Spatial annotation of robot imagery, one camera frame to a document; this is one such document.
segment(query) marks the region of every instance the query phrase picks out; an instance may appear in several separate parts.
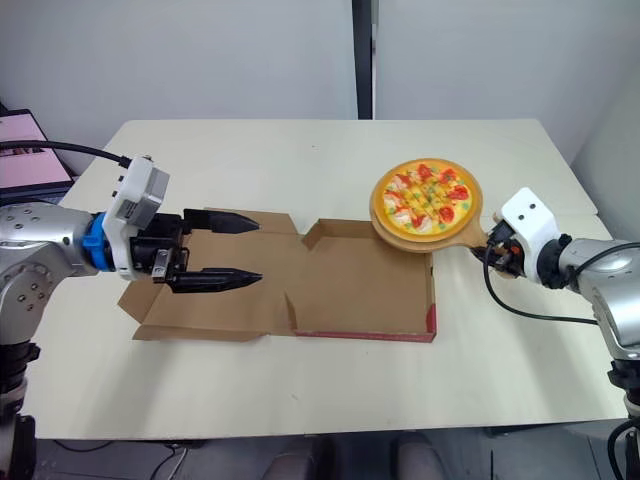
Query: white table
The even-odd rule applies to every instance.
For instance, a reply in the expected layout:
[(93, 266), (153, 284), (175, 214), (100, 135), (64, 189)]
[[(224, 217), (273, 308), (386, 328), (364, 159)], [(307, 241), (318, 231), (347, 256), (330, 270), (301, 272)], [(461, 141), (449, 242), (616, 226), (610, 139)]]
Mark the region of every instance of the white table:
[[(442, 156), (478, 177), (485, 214), (526, 184), (558, 213), (563, 231), (608, 238), (532, 120), (140, 121), (125, 124), (107, 148), (150, 153), (171, 174), (164, 211), (289, 211), (302, 231), (320, 216), (367, 218), (370, 189), (384, 171)], [(104, 210), (120, 173), (94, 162), (64, 205)], [(488, 228), (489, 219), (483, 222)], [(485, 291), (480, 263), (463, 248), (435, 255), (435, 279), (433, 344), (133, 341), (137, 324), (116, 306), (125, 282), (115, 274), (68, 279), (35, 337), (42, 355), (29, 366), (24, 411), (36, 416), (41, 438), (206, 438), (625, 415), (596, 327), (501, 310)], [(496, 278), (495, 285), (505, 301), (531, 311), (591, 313), (567, 291), (525, 280)]]

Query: floor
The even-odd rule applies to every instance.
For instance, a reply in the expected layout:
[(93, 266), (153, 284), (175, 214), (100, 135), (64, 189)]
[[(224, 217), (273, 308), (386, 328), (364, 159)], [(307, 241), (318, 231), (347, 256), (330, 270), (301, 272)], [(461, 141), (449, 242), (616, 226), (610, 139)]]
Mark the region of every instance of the floor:
[[(550, 425), (492, 435), (482, 428), (428, 430), (451, 479), (565, 480), (613, 479), (606, 439), (619, 421)], [(398, 432), (334, 435), (343, 480), (391, 480), (389, 444)], [(292, 437), (208, 440), (190, 448), (175, 479), (259, 480), (271, 459)], [(65, 442), (88, 448), (101, 442)], [(622, 461), (622, 444), (618, 456)], [(51, 440), (38, 442), (36, 479), (149, 479), (170, 454), (161, 443), (115, 442), (90, 453), (63, 450)], [(168, 479), (180, 455), (158, 471)]]

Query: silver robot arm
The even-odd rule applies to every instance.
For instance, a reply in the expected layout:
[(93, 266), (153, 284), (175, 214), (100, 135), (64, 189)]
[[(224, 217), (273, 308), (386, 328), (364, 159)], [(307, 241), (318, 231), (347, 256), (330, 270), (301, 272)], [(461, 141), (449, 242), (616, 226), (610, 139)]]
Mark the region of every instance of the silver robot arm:
[(231, 212), (156, 213), (169, 176), (149, 157), (128, 159), (58, 142), (0, 142), (0, 150), (20, 146), (91, 153), (116, 160), (128, 170), (119, 178), (106, 212), (0, 202), (0, 480), (33, 474), (35, 421), (19, 411), (27, 364), (40, 352), (31, 338), (62, 280), (107, 271), (125, 280), (148, 276), (174, 293), (204, 293), (245, 287), (262, 278), (234, 268), (187, 271), (189, 251), (182, 240), (193, 229), (235, 234), (259, 225)]
[[(611, 354), (610, 382), (625, 391), (630, 419), (616, 427), (607, 451), (616, 479), (640, 479), (640, 242), (572, 239), (561, 234), (553, 214), (531, 190), (521, 189), (496, 214), (498, 224), (486, 248), (473, 253), (484, 262), (489, 293), (503, 308), (527, 317), (596, 323)], [(547, 288), (568, 288), (593, 308), (595, 322), (521, 312), (500, 300), (491, 287), (488, 266), (523, 275)], [(626, 475), (615, 444), (626, 435)]]

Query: black cable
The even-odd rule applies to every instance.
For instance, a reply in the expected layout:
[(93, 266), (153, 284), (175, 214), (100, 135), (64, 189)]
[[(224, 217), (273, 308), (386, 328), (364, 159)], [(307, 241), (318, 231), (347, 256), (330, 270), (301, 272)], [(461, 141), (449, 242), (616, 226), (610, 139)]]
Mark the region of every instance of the black cable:
[(49, 140), (11, 140), (7, 142), (0, 142), (0, 150), (9, 150), (11, 148), (53, 148), (55, 150), (68, 150), (70, 152), (86, 153), (88, 155), (93, 155), (94, 157), (107, 158), (117, 162), (118, 165), (124, 168), (128, 168), (131, 164), (131, 159), (129, 157), (119, 157), (118, 155), (105, 152), (104, 150), (85, 147), (84, 145), (77, 145), (75, 143), (51, 142)]
[(48, 203), (49, 205), (55, 205), (54, 203), (48, 202), (47, 200), (42, 200), (36, 197), (16, 197), (10, 198), (8, 200), (2, 200), (2, 198), (0, 198), (0, 207), (18, 205), (20, 203)]
[(160, 469), (162, 468), (162, 466), (167, 463), (169, 460), (171, 460), (173, 457), (176, 456), (176, 449), (169, 446), (169, 445), (165, 445), (165, 447), (167, 447), (169, 450), (171, 450), (171, 453), (169, 454), (169, 456), (167, 456), (164, 460), (162, 460), (157, 466), (156, 468), (153, 470), (153, 472), (151, 472), (151, 476), (149, 477), (149, 480), (155, 480), (156, 476), (158, 475), (158, 472), (160, 471)]
[(97, 447), (92, 447), (92, 448), (74, 448), (74, 447), (69, 447), (69, 446), (65, 445), (64, 443), (62, 443), (60, 440), (54, 440), (53, 443), (55, 443), (59, 447), (64, 448), (65, 450), (68, 450), (70, 452), (88, 453), (88, 452), (95, 452), (96, 450), (102, 450), (103, 448), (108, 447), (109, 445), (111, 445), (113, 443), (113, 440), (109, 440), (109, 441), (103, 443), (102, 445), (98, 445)]
[(603, 250), (602, 252), (598, 253), (597, 255), (594, 255), (589, 260), (587, 260), (582, 265), (580, 265), (578, 268), (573, 270), (573, 272), (571, 272), (571, 274), (569, 276), (569, 281), (568, 281), (569, 284), (575, 282), (576, 279), (578, 278), (578, 275), (580, 275), (586, 268), (589, 268), (591, 265), (596, 263), (598, 260), (602, 260), (604, 257), (608, 257), (612, 253), (616, 253), (616, 252), (619, 252), (621, 250), (627, 250), (629, 248), (640, 248), (640, 242), (623, 243), (621, 245), (616, 245), (615, 247), (607, 248), (606, 250)]
[(506, 303), (504, 303), (496, 292), (493, 290), (491, 286), (491, 279), (489, 278), (489, 255), (491, 254), (492, 245), (487, 245), (487, 249), (484, 251), (484, 258), (482, 261), (482, 271), (484, 273), (484, 283), (487, 286), (487, 290), (489, 291), (489, 295), (493, 298), (498, 305), (500, 305), (505, 310), (510, 311), (511, 313), (515, 313), (516, 315), (521, 315), (523, 317), (535, 318), (536, 320), (553, 320), (559, 322), (573, 322), (573, 323), (586, 323), (588, 325), (597, 325), (598, 322), (595, 320), (591, 320), (588, 318), (577, 318), (577, 317), (556, 317), (552, 315), (538, 315), (537, 313), (529, 313), (523, 312), (522, 310), (518, 310), (516, 308), (510, 307)]
[(632, 418), (631, 420), (621, 423), (612, 430), (607, 439), (607, 455), (609, 456), (611, 470), (613, 470), (613, 476), (616, 477), (616, 480), (624, 480), (620, 472), (620, 467), (618, 467), (618, 460), (616, 459), (616, 441), (625, 430), (633, 427), (640, 427), (640, 417)]

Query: pizza box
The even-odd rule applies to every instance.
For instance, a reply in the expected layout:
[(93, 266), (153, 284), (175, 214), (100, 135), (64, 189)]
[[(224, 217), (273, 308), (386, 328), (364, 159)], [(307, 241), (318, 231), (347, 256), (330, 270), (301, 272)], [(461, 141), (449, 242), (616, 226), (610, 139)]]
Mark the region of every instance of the pizza box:
[(138, 340), (248, 341), (263, 335), (431, 342), (436, 310), (431, 254), (397, 250), (371, 222), (318, 220), (299, 235), (282, 213), (246, 212), (261, 228), (194, 231), (189, 270), (234, 267), (264, 278), (221, 293), (174, 294), (132, 282), (119, 306)]

